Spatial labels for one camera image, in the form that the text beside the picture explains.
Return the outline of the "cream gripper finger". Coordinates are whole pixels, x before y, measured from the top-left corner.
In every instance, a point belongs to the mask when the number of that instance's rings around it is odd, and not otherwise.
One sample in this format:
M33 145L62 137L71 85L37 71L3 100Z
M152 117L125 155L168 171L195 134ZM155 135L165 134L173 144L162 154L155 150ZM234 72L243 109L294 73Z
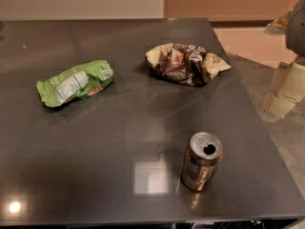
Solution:
M285 117L305 97L305 57L294 62L280 62L275 69L270 90L267 92L260 116L267 122Z

